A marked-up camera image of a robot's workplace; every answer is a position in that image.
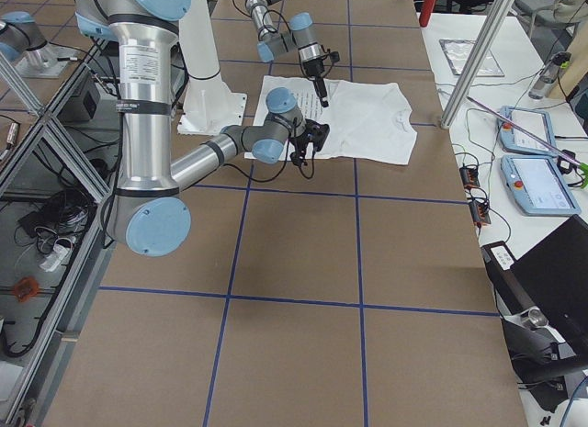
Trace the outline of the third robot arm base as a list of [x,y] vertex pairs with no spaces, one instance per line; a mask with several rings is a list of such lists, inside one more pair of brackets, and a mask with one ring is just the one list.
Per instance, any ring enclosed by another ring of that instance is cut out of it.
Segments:
[[13,11],[1,16],[1,53],[25,78],[56,79],[67,62],[43,35],[33,16]]

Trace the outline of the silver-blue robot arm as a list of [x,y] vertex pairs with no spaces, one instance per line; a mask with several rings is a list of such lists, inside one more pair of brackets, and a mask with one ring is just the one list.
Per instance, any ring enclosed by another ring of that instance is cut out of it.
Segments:
[[221,79],[207,0],[75,0],[82,34],[119,45],[121,148],[101,207],[105,234],[157,257],[186,239],[182,190],[249,152],[275,163],[285,149],[303,164],[326,126],[304,117],[286,88],[270,91],[259,126],[240,126],[245,97]]
[[328,107],[328,94],[324,81],[324,62],[339,61],[338,52],[325,49],[318,41],[313,21],[308,12],[299,13],[286,23],[280,32],[270,16],[271,5],[283,0],[244,0],[247,15],[252,19],[257,32],[257,51],[262,62],[273,62],[291,51],[299,55],[302,75],[312,82],[322,107]]

